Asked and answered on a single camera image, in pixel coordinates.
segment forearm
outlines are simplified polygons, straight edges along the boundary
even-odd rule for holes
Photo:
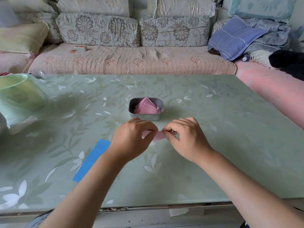
[[[303,219],[293,208],[220,153],[208,153],[198,165],[228,195],[251,228],[304,227]]]
[[[125,164],[109,151],[101,155],[40,228],[92,227],[109,188]]]

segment light blue pillow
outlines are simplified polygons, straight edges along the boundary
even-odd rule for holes
[[[294,0],[224,0],[223,8],[229,15],[240,18],[288,21],[294,9]]]
[[[228,61],[238,58],[257,38],[269,30],[251,28],[241,18],[234,16],[222,29],[216,31],[208,42],[208,49],[216,49]]]

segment left hand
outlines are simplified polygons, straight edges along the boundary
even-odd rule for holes
[[[145,130],[153,131],[142,139]],[[152,122],[133,118],[116,129],[107,153],[127,163],[148,148],[157,131],[158,128]]]

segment table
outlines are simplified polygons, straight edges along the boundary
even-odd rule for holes
[[[130,99],[144,96],[164,102],[160,130],[194,116],[210,144],[253,179],[284,199],[304,198],[304,131],[234,75],[48,75],[41,84],[48,110],[0,138],[0,214],[55,208],[99,139],[111,141],[130,119]],[[123,168],[102,208],[229,201],[161,140]]]

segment blue paper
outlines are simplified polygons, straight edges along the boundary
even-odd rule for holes
[[[92,149],[91,153],[82,164],[81,168],[78,170],[73,180],[80,182],[86,173],[91,169],[97,159],[109,148],[111,142],[106,140],[99,140],[96,146]]]

